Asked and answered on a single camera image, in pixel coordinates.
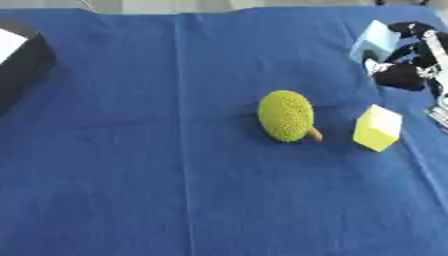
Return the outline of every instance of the robotic hand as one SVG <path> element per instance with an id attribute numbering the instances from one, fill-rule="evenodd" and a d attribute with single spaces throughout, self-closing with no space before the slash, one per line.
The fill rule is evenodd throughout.
<path id="1" fill-rule="evenodd" d="M 394 23 L 389 29 L 400 33 L 400 38 L 418 41 L 399 48 L 384 63 L 378 62 L 374 52 L 364 52 L 369 76 L 377 84 L 410 91 L 421 91 L 427 84 L 436 99 L 427 113 L 448 131 L 448 34 L 417 21 Z M 401 61 L 408 55 L 412 58 Z"/>

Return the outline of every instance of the black box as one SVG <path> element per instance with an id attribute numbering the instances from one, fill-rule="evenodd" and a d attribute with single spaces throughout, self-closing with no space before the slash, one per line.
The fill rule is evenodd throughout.
<path id="1" fill-rule="evenodd" d="M 41 33 L 17 20 L 0 19 L 0 114 L 55 63 Z"/>

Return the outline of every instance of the white box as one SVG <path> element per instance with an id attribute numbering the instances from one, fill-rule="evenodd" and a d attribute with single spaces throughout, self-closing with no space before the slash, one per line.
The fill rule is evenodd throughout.
<path id="1" fill-rule="evenodd" d="M 358 37 L 350 51 L 350 58 L 361 63 L 364 51 L 372 50 L 378 55 L 378 61 L 385 61 L 395 51 L 400 33 L 391 31 L 386 24 L 374 20 Z"/>

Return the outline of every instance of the blue cloth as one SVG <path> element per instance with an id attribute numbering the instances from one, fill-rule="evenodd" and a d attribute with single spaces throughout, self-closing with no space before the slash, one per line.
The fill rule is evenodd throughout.
<path id="1" fill-rule="evenodd" d="M 372 86 L 349 51 L 373 20 L 433 10 L 218 14 L 3 11 L 57 66 L 0 119 L 0 255 L 448 254 L 448 136 L 428 91 Z M 317 144 L 258 124 L 276 89 L 315 106 Z M 370 104 L 404 116 L 383 153 L 352 142 Z"/>

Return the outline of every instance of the foam cube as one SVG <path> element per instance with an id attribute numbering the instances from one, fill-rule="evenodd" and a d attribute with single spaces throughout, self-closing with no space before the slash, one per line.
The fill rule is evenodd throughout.
<path id="1" fill-rule="evenodd" d="M 358 118 L 353 140 L 381 152 L 399 139 L 402 122 L 400 114 L 374 104 Z"/>
<path id="2" fill-rule="evenodd" d="M 374 20 L 356 40 L 350 51 L 350 58 L 361 63 L 364 51 L 372 50 L 378 55 L 378 61 L 383 62 L 395 51 L 399 40 L 399 33 Z"/>

